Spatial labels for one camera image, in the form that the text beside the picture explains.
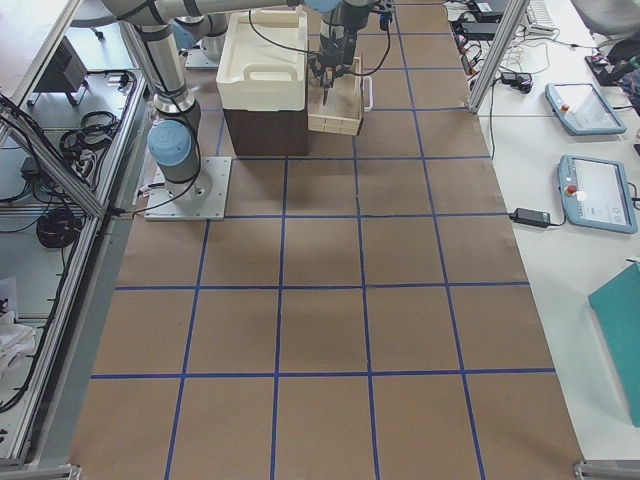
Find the open drawer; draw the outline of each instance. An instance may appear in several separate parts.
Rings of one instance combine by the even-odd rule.
[[[354,71],[362,73],[362,60],[356,57]],[[365,106],[363,85],[367,84],[369,105]],[[322,104],[323,89],[319,81],[309,75],[307,101],[309,130],[316,132],[358,135],[364,112],[373,108],[373,82],[371,77],[345,75],[334,82],[326,105]]]

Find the chair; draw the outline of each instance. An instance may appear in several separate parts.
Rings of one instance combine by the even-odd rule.
[[[640,31],[640,0],[571,0],[591,31],[605,37]]]
[[[103,27],[116,21],[116,17],[107,7],[104,6],[102,0],[83,0],[78,13],[71,22],[71,27],[90,28],[98,39],[104,38],[104,33],[97,30],[96,27]]]

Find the tablet device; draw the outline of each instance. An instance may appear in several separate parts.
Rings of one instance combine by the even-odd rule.
[[[627,127],[602,92],[591,83],[550,83],[545,95],[572,135],[612,135]]]
[[[574,225],[621,233],[638,231],[620,162],[564,155],[558,178],[562,207]]]

